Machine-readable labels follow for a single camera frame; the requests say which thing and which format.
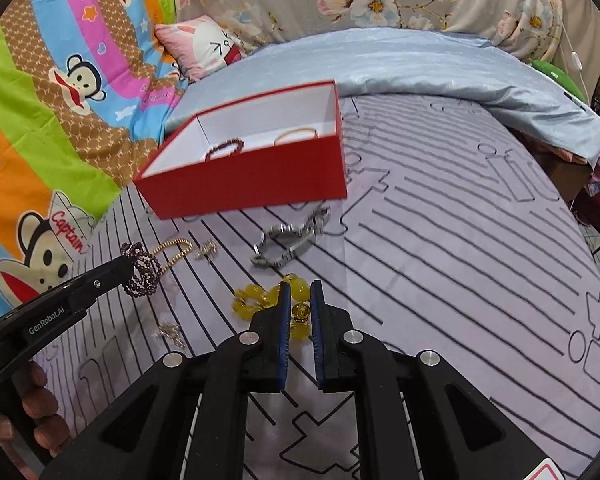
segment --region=metal screw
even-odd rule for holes
[[[182,361],[182,354],[178,354],[177,352],[171,352],[162,358],[162,364],[167,368],[175,368],[176,366],[180,366]]]
[[[344,339],[344,341],[346,341],[347,343],[351,343],[352,345],[356,345],[358,343],[361,343],[362,340],[365,338],[362,335],[362,332],[358,332],[357,330],[347,330],[343,335],[342,338]]]
[[[440,356],[433,350],[425,350],[422,354],[420,354],[420,360],[424,365],[436,366],[440,363]]]
[[[238,339],[243,345],[255,345],[260,340],[260,336],[255,332],[242,332]]]

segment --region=colorful blanket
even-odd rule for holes
[[[173,0],[13,0],[0,19],[0,315],[61,283],[185,83]]]

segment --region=striped bed sheet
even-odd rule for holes
[[[74,274],[129,240],[213,238],[219,253],[180,261],[149,298],[108,292],[37,355],[72,432],[177,350],[159,321],[180,325],[187,354],[212,351],[248,326],[232,313],[235,288],[294,272],[322,280],[327,301],[389,348],[438,351],[576,478],[600,449],[600,279],[554,186],[478,104],[385,94],[341,108],[349,197],[281,271],[253,267],[252,245],[315,204],[161,221],[123,191]],[[358,478],[357,449],[352,395],[320,394],[311,344],[292,343],[284,394],[250,395],[244,478]]]

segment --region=green pillow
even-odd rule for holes
[[[557,82],[558,85],[560,85],[570,94],[576,96],[584,104],[589,104],[587,98],[584,97],[584,95],[582,95],[582,92],[576,86],[576,83],[573,82],[573,79],[566,75],[557,66],[554,66],[551,63],[547,63],[546,61],[539,61],[537,59],[531,60],[531,66],[536,70],[542,72],[544,75],[549,76],[551,79]]]

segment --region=jewelry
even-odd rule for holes
[[[261,267],[284,267],[309,248],[316,235],[324,230],[330,217],[331,209],[326,205],[319,205],[298,227],[294,227],[292,224],[277,224],[264,230],[260,241],[253,247],[255,255],[251,257],[251,263]],[[279,238],[297,238],[298,240],[287,249],[278,241]],[[262,253],[269,240],[285,248],[286,251],[277,258],[267,258]]]
[[[215,152],[219,152],[220,150],[224,150],[225,148],[229,147],[229,146],[233,146],[235,145],[236,148],[229,153],[227,156],[231,156],[231,155],[237,155],[237,153],[240,153],[242,151],[242,149],[244,148],[244,141],[242,139],[229,139],[226,140],[225,142],[222,142],[221,144],[217,144],[216,146],[213,146],[212,148],[209,149],[208,152],[206,152],[205,155],[205,162],[208,162],[209,160],[211,160],[211,155],[213,155]]]
[[[289,284],[291,298],[296,302],[291,308],[290,334],[294,339],[307,338],[310,332],[311,316],[311,307],[307,303],[310,297],[309,285],[293,273],[285,274],[282,277],[282,282]],[[279,294],[280,284],[266,291],[261,286],[250,283],[244,288],[238,288],[234,291],[232,307],[241,319],[251,321],[253,315],[259,310],[277,305]]]
[[[167,247],[174,245],[184,245],[185,248],[164,264],[164,267],[161,266],[155,255]],[[158,289],[160,277],[167,269],[173,267],[179,259],[189,254],[193,250],[193,247],[193,243],[184,238],[167,240],[158,245],[150,253],[144,250],[141,242],[122,244],[120,246],[121,253],[125,256],[131,256],[134,259],[134,275],[128,282],[122,284],[122,288],[132,298],[152,295]]]
[[[173,341],[173,344],[183,350],[186,345],[180,336],[180,326],[175,323],[158,323],[158,332],[156,337],[163,336]]]
[[[300,128],[292,128],[291,130],[287,130],[286,132],[279,134],[279,136],[277,136],[276,139],[273,141],[273,145],[275,146],[279,140],[282,140],[285,137],[288,137],[291,134],[296,134],[298,132],[311,132],[314,134],[312,139],[318,138],[318,130],[316,130],[315,128],[309,128],[307,126],[302,126]]]
[[[206,258],[207,261],[211,261],[211,259],[218,254],[218,244],[213,238],[210,238],[205,243],[203,243],[196,254],[194,254],[195,260],[201,260],[202,258]]]

